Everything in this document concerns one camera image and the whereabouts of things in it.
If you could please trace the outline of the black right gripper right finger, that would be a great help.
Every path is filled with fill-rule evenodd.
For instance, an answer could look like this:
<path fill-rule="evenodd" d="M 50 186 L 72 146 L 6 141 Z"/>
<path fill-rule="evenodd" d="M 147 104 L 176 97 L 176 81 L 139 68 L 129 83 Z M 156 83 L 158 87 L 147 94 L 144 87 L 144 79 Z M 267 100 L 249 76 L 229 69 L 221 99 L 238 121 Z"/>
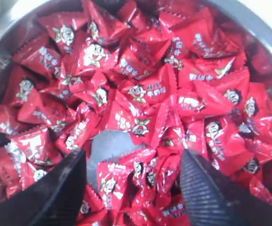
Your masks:
<path fill-rule="evenodd" d="M 193 226 L 272 226 L 272 206 L 216 170 L 197 151 L 184 149 L 180 185 Z"/>

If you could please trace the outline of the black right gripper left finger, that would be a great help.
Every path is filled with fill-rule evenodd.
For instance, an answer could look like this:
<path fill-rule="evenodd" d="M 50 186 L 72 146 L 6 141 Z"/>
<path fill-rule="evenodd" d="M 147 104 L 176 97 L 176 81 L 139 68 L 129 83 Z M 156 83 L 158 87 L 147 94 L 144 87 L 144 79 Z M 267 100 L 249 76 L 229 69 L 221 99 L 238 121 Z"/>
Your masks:
<path fill-rule="evenodd" d="M 67 155 L 39 181 L 0 203 L 0 226 L 73 226 L 86 186 L 86 152 Z"/>

